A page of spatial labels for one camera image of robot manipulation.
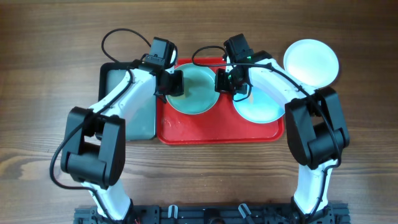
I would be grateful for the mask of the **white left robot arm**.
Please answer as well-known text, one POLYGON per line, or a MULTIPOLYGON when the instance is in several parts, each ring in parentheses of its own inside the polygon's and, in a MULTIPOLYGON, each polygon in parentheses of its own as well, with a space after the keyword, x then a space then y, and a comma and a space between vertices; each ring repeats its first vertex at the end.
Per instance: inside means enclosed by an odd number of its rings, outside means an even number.
POLYGON ((90 191, 99 222, 138 223, 120 179, 126 159, 126 123, 152 96, 183 93, 181 70, 135 60, 102 100, 69 112, 64 140, 54 156, 61 158, 62 171, 81 184, 80 190, 90 191))

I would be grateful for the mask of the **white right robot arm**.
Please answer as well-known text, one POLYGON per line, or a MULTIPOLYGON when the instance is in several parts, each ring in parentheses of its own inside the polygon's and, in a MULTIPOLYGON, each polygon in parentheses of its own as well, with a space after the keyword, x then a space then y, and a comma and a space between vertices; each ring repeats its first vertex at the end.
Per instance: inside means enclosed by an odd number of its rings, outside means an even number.
POLYGON ((217 70, 216 91, 236 95, 258 88, 283 107, 287 144, 299 164, 292 203, 302 218, 319 217, 328 204, 331 172, 349 145, 337 92, 300 81, 265 51, 226 54, 226 61, 226 67, 217 70))

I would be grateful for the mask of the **white plate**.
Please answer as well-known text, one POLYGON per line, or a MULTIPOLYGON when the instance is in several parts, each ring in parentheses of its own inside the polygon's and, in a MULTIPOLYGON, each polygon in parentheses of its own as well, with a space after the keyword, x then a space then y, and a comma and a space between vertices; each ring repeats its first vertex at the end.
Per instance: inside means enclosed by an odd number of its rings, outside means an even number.
POLYGON ((323 88, 337 78, 340 65, 335 52, 325 43, 302 39, 290 45, 284 54, 285 71, 310 86, 323 88))

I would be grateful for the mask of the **light blue plate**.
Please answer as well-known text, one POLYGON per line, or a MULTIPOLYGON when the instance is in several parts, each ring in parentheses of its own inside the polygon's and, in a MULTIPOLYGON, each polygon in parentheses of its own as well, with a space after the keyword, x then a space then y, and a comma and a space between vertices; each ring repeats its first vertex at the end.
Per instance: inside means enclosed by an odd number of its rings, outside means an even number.
POLYGON ((233 106, 240 116, 258 124, 271 123, 285 114, 284 109, 266 92, 252 87, 251 94, 237 94, 233 106))

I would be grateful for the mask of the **light green plate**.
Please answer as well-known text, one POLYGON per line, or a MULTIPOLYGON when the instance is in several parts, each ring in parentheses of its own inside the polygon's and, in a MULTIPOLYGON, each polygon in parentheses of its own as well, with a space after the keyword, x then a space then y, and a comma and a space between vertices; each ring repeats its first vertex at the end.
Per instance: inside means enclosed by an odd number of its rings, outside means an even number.
POLYGON ((189 115, 201 114, 211 109, 220 94, 215 91, 215 72, 208 67, 192 63, 175 69, 183 72, 184 94, 167 95, 167 101, 175 110, 189 115))

